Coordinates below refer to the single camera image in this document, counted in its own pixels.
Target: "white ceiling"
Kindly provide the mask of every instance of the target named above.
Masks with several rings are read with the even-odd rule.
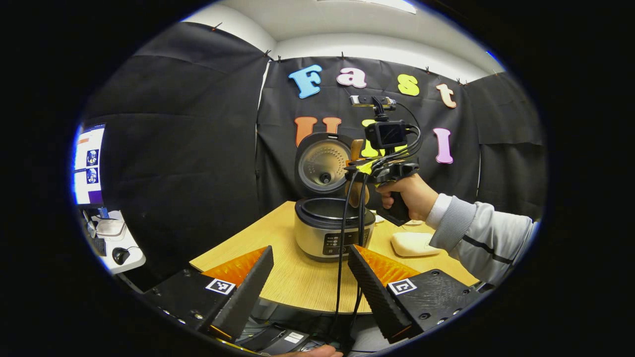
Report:
[[[485,48],[466,33],[421,7],[413,15],[361,1],[223,0],[218,4],[251,18],[276,41],[334,33],[390,36],[439,48],[488,73],[503,70]]]

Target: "keyboard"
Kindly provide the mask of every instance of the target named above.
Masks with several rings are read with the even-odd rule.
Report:
[[[106,256],[106,241],[102,238],[91,238],[91,245],[100,257]]]

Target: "yellow letter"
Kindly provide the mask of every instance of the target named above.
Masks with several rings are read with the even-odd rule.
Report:
[[[397,86],[397,88],[399,88],[399,91],[401,93],[404,93],[407,95],[419,94],[419,87],[417,86],[418,81],[413,76],[409,76],[407,74],[400,74],[397,77],[397,81],[399,82],[399,85]]]

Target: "control panel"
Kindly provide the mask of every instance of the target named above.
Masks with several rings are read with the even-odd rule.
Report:
[[[364,243],[368,239],[368,233],[370,229],[364,230]],[[344,233],[344,247],[342,254],[348,253],[349,245],[358,243],[359,233],[357,231],[354,232],[345,232]],[[328,233],[324,235],[324,246],[322,247],[323,255],[339,255],[340,253],[340,233]]]

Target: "computer mouse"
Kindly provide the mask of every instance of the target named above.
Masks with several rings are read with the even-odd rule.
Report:
[[[123,264],[129,256],[130,252],[120,246],[112,250],[112,259],[119,265]]]

